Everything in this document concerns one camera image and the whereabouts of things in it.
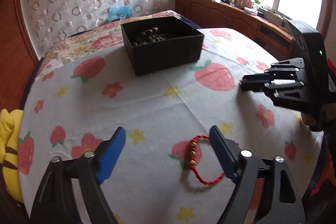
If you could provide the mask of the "person's right hand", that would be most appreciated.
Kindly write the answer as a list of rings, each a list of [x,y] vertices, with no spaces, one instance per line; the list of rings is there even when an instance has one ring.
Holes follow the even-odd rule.
[[[335,133],[336,106],[334,103],[325,104],[316,114],[301,113],[302,121],[312,132],[323,131],[326,134]]]

